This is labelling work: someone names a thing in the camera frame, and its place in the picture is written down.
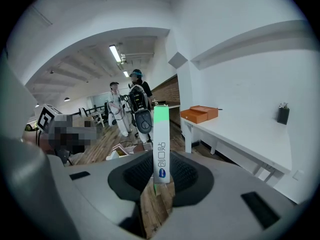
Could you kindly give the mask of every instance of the tube light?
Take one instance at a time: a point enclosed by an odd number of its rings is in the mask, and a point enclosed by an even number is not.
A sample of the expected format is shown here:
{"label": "tube light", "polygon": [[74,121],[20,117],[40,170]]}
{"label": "tube light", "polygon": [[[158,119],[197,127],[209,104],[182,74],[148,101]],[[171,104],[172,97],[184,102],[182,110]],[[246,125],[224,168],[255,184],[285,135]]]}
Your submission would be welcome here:
{"label": "tube light", "polygon": [[122,62],[121,58],[119,57],[119,54],[117,52],[116,46],[115,45],[110,45],[109,48],[110,48],[110,50],[111,50],[116,62]]}

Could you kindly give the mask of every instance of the black t-shirt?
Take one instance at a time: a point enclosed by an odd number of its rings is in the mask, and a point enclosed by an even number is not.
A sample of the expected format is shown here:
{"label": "black t-shirt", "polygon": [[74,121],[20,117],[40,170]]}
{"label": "black t-shirt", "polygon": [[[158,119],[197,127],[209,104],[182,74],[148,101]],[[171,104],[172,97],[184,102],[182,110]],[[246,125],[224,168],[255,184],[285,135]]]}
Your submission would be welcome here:
{"label": "black t-shirt", "polygon": [[[147,82],[143,82],[141,84],[138,83],[138,85],[142,86],[145,94],[148,96],[148,97],[151,97],[152,96],[152,92],[150,90],[150,87],[149,87],[149,84]],[[149,101],[148,101],[148,110],[151,111],[151,107],[150,107],[150,104],[149,104]]]}

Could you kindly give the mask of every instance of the green and white box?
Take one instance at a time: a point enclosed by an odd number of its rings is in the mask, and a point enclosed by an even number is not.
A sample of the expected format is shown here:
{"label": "green and white box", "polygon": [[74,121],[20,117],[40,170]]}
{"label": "green and white box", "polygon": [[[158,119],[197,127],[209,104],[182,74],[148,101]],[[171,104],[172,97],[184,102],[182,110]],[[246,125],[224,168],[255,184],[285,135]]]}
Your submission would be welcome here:
{"label": "green and white box", "polygon": [[154,107],[153,182],[170,182],[170,125],[167,105]]}

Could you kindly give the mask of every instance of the black rectangular slot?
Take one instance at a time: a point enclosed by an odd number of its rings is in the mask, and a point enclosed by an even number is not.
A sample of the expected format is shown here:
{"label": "black rectangular slot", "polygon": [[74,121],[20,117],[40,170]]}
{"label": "black rectangular slot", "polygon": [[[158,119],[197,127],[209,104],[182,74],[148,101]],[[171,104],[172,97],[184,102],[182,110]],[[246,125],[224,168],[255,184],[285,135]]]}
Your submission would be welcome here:
{"label": "black rectangular slot", "polygon": [[256,192],[245,193],[241,197],[264,229],[267,229],[280,219]]}
{"label": "black rectangular slot", "polygon": [[77,173],[74,173],[74,174],[70,174],[70,178],[71,180],[77,180],[77,179],[80,179],[80,178],[83,178],[83,177],[86,177],[86,176],[89,176],[90,173],[87,172],[87,171],[81,171],[81,172],[77,172]]}

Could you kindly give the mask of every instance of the wall outlet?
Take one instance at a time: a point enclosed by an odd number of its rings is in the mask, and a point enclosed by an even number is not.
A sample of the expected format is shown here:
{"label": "wall outlet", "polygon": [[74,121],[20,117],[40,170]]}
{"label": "wall outlet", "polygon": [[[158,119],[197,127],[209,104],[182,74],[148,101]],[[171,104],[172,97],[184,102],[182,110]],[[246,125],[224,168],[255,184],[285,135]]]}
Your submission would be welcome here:
{"label": "wall outlet", "polygon": [[293,178],[297,181],[300,181],[302,177],[305,175],[303,170],[297,170],[295,174],[293,175]]}

